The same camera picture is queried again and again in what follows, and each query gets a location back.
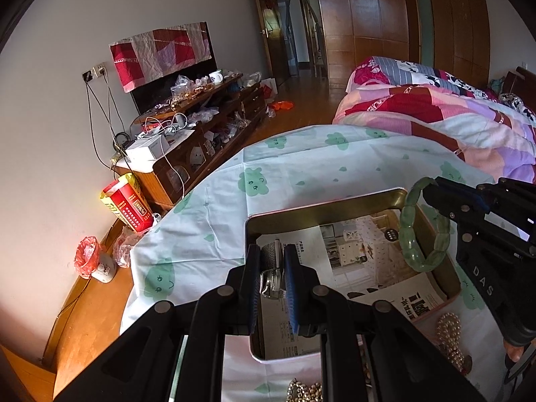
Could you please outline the pink Genji tin box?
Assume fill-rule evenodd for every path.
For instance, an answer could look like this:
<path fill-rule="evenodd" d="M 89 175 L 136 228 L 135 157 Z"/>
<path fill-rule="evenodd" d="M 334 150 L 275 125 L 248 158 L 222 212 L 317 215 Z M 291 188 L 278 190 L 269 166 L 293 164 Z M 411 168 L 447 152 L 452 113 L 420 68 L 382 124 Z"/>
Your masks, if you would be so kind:
<path fill-rule="evenodd" d="M 287 245 L 295 246 L 301 264 L 316 270 L 320 282 L 345 298 L 367 305 L 386 299 L 413 322 L 459 295 L 461 282 L 449 259 L 418 273 L 402 257 L 398 237 L 406 195 L 406 189 L 394 188 L 250 217 L 246 243 L 258 246 L 266 259 L 250 341 L 256 360 L 310 356 L 320 349 L 318 338 L 292 332 L 282 282 Z"/>

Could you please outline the paper leaflet in tin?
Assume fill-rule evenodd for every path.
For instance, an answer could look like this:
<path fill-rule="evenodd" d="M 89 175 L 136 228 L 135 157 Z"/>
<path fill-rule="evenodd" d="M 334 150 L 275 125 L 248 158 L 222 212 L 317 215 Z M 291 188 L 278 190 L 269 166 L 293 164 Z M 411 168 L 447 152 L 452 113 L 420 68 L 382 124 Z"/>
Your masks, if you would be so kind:
<path fill-rule="evenodd" d="M 262 248 L 275 239 L 283 248 L 294 244 L 301 264 L 316 270 L 323 285 L 366 305 L 385 299 L 415 321 L 440 307 L 447 296 L 430 272 L 416 272 L 406 264 L 398 241 L 399 219 L 398 210 L 385 210 L 307 229 L 263 234 L 256 244 Z M 257 358 L 279 360 L 320 350 L 319 338 L 292 332 L 286 291 L 279 300 L 261 295 L 260 305 L 259 340 L 252 344 Z"/>

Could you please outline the silver metal watch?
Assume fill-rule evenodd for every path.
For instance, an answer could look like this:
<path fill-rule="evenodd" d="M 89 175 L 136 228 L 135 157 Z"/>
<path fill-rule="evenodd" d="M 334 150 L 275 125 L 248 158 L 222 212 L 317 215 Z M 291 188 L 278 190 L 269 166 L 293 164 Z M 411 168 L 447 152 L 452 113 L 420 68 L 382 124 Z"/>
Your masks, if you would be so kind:
<path fill-rule="evenodd" d="M 285 292 L 283 246 L 279 239 L 261 248 L 261 284 L 263 298 L 279 300 Z"/>

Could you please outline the red plastic bag bin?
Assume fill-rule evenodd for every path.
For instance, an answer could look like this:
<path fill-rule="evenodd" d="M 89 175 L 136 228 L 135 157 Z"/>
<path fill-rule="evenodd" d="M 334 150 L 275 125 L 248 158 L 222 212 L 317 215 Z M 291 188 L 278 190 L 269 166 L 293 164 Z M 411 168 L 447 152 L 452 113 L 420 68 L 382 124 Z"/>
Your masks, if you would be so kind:
<path fill-rule="evenodd" d="M 109 283 L 117 272 L 114 259 L 105 253 L 95 236 L 82 239 L 75 252 L 74 268 L 83 279 L 94 278 Z"/>

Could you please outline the pearl necklace red tassel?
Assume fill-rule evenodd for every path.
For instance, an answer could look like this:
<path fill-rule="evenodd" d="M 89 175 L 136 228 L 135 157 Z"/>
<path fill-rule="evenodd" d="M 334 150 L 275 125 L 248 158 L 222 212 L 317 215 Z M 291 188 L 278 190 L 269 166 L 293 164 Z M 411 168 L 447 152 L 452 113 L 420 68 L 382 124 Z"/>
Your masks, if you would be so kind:
<path fill-rule="evenodd" d="M 464 355 L 460 349 L 462 324 L 460 318 L 452 313 L 442 314 L 435 325 L 438 347 L 449 362 L 467 376 L 472 369 L 470 355 Z"/>

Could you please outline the wall power socket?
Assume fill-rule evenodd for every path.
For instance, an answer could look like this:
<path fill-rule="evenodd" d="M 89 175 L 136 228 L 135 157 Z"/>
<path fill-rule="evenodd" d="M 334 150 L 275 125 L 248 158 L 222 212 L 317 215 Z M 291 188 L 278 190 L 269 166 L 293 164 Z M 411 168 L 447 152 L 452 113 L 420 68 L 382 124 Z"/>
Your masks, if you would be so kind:
<path fill-rule="evenodd" d="M 96 64 L 90 70 L 82 74 L 83 81 L 85 83 L 90 83 L 93 79 L 104 77 L 106 75 L 106 65 L 105 64 Z"/>

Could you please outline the red yellow carton box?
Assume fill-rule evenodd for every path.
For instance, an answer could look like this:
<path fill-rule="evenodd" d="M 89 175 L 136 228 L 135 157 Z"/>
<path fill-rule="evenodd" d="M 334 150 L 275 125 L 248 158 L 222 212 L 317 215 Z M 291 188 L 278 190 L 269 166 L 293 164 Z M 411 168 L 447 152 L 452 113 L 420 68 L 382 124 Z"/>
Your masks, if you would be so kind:
<path fill-rule="evenodd" d="M 106 186 L 99 199 L 134 232 L 153 226 L 153 212 L 133 173 L 125 173 Z"/>

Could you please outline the television with patchwork cover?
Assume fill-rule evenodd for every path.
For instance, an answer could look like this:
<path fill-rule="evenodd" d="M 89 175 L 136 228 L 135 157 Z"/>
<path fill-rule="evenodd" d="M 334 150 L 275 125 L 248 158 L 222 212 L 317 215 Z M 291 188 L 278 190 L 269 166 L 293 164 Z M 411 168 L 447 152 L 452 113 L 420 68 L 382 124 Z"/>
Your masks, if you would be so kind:
<path fill-rule="evenodd" d="M 194 81 L 217 69 L 204 22 L 139 33 L 109 48 L 121 86 L 140 115 L 168 99 L 180 75 Z"/>

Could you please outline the wooden bedroom door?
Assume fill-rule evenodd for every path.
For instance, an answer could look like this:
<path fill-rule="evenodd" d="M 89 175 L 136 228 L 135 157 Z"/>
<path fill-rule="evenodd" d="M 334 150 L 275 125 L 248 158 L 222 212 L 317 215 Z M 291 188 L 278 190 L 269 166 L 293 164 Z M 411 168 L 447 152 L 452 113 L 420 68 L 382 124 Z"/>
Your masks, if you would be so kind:
<path fill-rule="evenodd" d="M 271 77 L 280 86 L 290 77 L 278 0 L 255 0 Z"/>

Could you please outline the white device box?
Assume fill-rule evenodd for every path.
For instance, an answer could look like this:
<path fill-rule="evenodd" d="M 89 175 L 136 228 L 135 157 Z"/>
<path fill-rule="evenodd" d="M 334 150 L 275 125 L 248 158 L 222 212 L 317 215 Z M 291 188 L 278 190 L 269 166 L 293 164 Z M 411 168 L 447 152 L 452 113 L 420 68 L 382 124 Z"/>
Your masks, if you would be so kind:
<path fill-rule="evenodd" d="M 146 162 L 157 161 L 167 152 L 169 143 L 162 134 L 137 139 L 126 150 L 128 161 Z"/>

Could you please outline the dark wooden headboard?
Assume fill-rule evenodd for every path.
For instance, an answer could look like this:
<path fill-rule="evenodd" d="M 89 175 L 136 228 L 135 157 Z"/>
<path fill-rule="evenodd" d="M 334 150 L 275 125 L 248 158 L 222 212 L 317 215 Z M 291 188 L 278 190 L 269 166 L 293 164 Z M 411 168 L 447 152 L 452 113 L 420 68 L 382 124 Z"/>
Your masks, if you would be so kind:
<path fill-rule="evenodd" d="M 519 96 L 527 108 L 536 112 L 536 74 L 517 66 L 513 72 L 509 71 L 506 75 L 502 91 Z"/>

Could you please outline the green jade bangle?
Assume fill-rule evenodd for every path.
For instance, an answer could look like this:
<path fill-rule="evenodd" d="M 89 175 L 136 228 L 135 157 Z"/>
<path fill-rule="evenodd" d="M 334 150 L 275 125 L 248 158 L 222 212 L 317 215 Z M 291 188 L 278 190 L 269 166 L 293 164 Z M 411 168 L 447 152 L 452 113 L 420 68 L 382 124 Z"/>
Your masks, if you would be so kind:
<path fill-rule="evenodd" d="M 419 206 L 425 189 L 438 190 L 438 183 L 430 177 L 419 179 L 407 193 L 400 214 L 402 257 L 416 272 L 429 272 L 440 266 L 451 242 L 450 220 L 436 212 L 436 221 L 432 224 Z"/>

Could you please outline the pink patchwork quilt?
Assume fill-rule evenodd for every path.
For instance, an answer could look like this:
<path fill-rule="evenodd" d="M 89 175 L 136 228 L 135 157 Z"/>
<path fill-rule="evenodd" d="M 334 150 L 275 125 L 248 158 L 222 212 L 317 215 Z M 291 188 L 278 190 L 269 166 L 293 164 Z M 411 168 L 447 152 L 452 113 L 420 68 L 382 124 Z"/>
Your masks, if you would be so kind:
<path fill-rule="evenodd" d="M 333 121 L 436 142 L 495 179 L 535 181 L 535 113 L 429 66 L 371 56 L 352 72 Z"/>

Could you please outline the brown wooden wardrobe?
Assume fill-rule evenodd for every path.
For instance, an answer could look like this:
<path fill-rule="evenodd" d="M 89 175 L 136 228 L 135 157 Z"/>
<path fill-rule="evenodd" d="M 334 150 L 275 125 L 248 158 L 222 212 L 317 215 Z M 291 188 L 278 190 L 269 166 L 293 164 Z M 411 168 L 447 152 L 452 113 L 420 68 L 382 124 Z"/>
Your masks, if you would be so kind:
<path fill-rule="evenodd" d="M 485 0 L 318 0 L 322 73 L 341 87 L 371 55 L 449 72 L 476 87 L 488 82 L 490 24 Z"/>

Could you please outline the white green cloud tablecloth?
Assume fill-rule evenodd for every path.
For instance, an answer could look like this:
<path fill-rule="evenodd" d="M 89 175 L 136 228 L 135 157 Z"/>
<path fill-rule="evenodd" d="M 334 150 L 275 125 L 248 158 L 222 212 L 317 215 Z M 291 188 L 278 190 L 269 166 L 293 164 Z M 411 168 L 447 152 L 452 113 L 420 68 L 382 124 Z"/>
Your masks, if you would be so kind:
<path fill-rule="evenodd" d="M 161 299 L 197 300 L 245 262 L 245 222 L 255 214 L 334 201 L 441 176 L 475 187 L 497 179 L 471 167 L 437 142 L 393 132 L 374 135 L 353 125 L 315 125 L 247 146 L 201 181 L 131 250 L 134 288 L 120 333 Z M 503 401 L 503 336 L 462 275 L 462 293 L 446 311 L 462 322 L 461 348 L 472 359 L 468 380 L 487 401 Z M 175 285 L 157 293 L 156 275 Z M 222 401 L 284 401 L 293 378 L 319 379 L 320 354 L 262 364 L 249 339 L 225 341 Z"/>

